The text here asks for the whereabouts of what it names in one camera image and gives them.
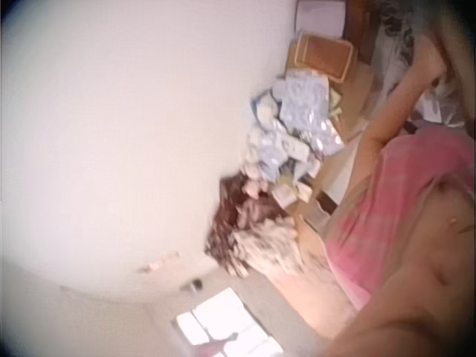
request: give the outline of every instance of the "hand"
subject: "hand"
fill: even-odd
[[[414,62],[411,67],[426,85],[430,85],[446,72],[447,67],[437,47],[436,37],[425,33],[416,38]]]

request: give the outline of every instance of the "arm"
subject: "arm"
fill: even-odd
[[[395,138],[423,92],[446,70],[434,43],[418,38],[414,64],[365,129],[357,149],[346,195],[373,172],[384,146]]]

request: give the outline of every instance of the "patterned fabric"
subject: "patterned fabric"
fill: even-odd
[[[372,176],[344,198],[324,239],[331,267],[344,277],[339,282],[349,282],[344,281],[344,290],[361,305],[383,284],[385,263],[395,254],[396,232],[432,182],[451,173],[473,187],[474,152],[474,141],[462,132],[425,126],[415,135],[393,139]]]

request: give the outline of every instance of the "window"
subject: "window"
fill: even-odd
[[[231,288],[177,316],[176,324],[192,345],[221,340],[237,332],[238,339],[228,342],[215,357],[270,357],[283,351]]]

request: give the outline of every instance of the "window pane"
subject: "window pane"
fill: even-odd
[[[226,314],[207,316],[207,330],[213,338],[227,338],[233,332],[242,332],[256,324],[244,307]]]
[[[177,324],[191,344],[204,344],[208,342],[208,336],[199,322],[189,312],[177,316]]]
[[[266,332],[258,324],[255,324],[243,333],[240,333],[235,342],[227,343],[224,350],[229,357],[243,357],[247,352],[266,341],[267,338]]]
[[[218,316],[225,318],[230,312],[243,308],[243,303],[235,292],[228,288],[201,303],[193,310],[203,327],[208,327]]]
[[[268,338],[268,340],[260,345],[255,350],[251,351],[249,354],[242,355],[246,357],[272,357],[277,353],[282,353],[283,349],[281,346],[276,342],[276,340],[272,337]]]

